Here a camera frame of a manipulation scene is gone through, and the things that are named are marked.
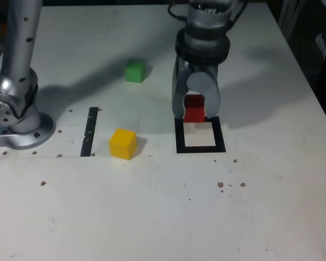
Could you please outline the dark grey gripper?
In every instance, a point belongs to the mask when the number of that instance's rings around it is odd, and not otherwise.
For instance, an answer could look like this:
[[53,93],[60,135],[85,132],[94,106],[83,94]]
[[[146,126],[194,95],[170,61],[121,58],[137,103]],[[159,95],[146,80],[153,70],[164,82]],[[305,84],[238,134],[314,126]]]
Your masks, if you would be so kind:
[[185,114],[184,97],[188,90],[204,96],[205,114],[208,118],[217,116],[221,105],[217,76],[218,65],[192,64],[177,55],[172,77],[174,117],[183,119]]

